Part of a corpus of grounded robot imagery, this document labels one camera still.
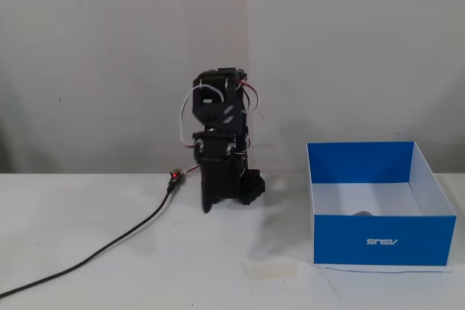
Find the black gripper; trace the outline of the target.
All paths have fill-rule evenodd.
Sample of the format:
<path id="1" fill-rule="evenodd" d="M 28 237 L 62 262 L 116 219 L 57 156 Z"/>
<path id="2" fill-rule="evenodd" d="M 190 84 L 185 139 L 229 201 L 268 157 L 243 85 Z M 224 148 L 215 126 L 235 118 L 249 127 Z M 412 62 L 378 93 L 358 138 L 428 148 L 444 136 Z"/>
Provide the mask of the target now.
<path id="1" fill-rule="evenodd" d="M 238 198 L 240 191 L 240 158 L 226 161 L 234 153 L 235 138 L 217 131 L 193 134 L 194 158 L 201 164 L 201 192 L 203 212 L 225 199 Z"/>

